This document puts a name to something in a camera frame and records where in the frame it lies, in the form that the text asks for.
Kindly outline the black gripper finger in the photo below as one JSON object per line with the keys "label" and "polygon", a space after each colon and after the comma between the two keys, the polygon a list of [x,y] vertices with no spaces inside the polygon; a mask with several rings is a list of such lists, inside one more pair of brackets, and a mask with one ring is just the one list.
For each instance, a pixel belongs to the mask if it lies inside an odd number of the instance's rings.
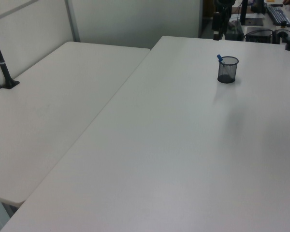
{"label": "black gripper finger", "polygon": [[224,36],[224,34],[227,31],[227,26],[228,26],[228,21],[229,21],[229,12],[228,11],[224,11],[222,13],[222,24],[221,24],[221,37]]}
{"label": "black gripper finger", "polygon": [[215,12],[213,14],[213,40],[219,40],[220,32],[220,13]]}

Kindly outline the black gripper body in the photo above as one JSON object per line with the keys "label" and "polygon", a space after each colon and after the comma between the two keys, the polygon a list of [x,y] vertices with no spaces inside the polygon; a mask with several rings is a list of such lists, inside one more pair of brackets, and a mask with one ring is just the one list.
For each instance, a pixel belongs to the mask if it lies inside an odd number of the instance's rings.
{"label": "black gripper body", "polygon": [[234,0],[214,0],[214,5],[217,12],[222,13],[226,10],[231,10],[234,5]]}

